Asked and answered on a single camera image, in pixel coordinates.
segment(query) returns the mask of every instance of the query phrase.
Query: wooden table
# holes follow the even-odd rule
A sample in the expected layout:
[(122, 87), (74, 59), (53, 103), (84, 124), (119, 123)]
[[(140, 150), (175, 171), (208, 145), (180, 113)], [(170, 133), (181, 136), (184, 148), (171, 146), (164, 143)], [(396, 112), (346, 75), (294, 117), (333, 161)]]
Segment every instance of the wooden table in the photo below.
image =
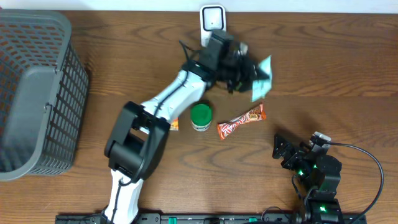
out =
[[(62, 12), (92, 81), (74, 167), (56, 177), (0, 183), (0, 223), (53, 223), (59, 213), (93, 213), (109, 203), (111, 173), (104, 145), (127, 101), (146, 101), (175, 78), (181, 39), (199, 48), (199, 13)], [(267, 119), (240, 126), (224, 141), (216, 122), (252, 106), (251, 93), (213, 88), (214, 123), (198, 133), (189, 111), (170, 133), (163, 159), (141, 192), (141, 208), (165, 213), (259, 213), (299, 204), (280, 160), (276, 132), (307, 141), (321, 131), (364, 147), (381, 162), (384, 191), (369, 223), (398, 219), (398, 18), (396, 15), (228, 13), (228, 30), (256, 58), (272, 54), (273, 89), (263, 100)], [(343, 163), (337, 198), (344, 212), (362, 212), (379, 186), (374, 161), (333, 147)]]

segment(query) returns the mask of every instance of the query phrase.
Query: candy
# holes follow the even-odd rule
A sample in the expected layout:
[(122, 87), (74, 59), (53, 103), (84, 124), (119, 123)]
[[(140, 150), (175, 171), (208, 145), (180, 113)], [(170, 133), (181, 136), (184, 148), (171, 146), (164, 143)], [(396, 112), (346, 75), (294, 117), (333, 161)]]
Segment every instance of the candy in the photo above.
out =
[(264, 106), (261, 103), (257, 107), (231, 120), (230, 122), (217, 124), (217, 131), (221, 140), (224, 140), (229, 134), (235, 131), (240, 124), (247, 124), (252, 121), (261, 121), (266, 118), (267, 116), (264, 112)]

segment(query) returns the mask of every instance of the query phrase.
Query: white background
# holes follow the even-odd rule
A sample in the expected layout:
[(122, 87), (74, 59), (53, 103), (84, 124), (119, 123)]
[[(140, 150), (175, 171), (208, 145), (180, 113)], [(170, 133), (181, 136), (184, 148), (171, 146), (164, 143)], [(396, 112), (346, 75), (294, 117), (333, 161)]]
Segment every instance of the white background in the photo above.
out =
[(199, 11), (221, 4), (229, 12), (398, 13), (398, 0), (0, 0), (5, 9)]

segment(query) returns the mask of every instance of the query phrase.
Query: robotic hand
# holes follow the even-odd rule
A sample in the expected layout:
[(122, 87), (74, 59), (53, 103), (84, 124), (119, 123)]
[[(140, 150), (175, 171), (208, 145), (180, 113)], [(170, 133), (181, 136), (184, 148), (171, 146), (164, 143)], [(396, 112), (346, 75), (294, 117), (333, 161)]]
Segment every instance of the robotic hand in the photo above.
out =
[[(128, 102), (122, 109), (106, 144), (105, 156), (113, 176), (111, 199), (103, 212), (106, 223), (129, 224), (138, 214), (142, 184), (159, 164), (170, 122), (198, 101), (216, 82), (225, 82), (227, 90), (251, 90), (254, 80), (269, 75), (247, 56), (248, 47), (233, 36), (214, 30), (206, 48), (194, 51), (182, 65), (177, 78), (153, 99), (137, 105)], [(148, 134), (146, 141), (131, 129)]]

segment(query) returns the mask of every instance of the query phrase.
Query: gray plastic bin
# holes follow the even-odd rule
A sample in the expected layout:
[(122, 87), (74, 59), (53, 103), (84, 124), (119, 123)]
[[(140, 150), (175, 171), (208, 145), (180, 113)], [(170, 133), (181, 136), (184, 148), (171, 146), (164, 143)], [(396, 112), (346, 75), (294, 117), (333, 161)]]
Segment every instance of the gray plastic bin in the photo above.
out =
[(71, 32), (57, 12), (0, 10), (0, 180), (72, 166), (89, 80)]

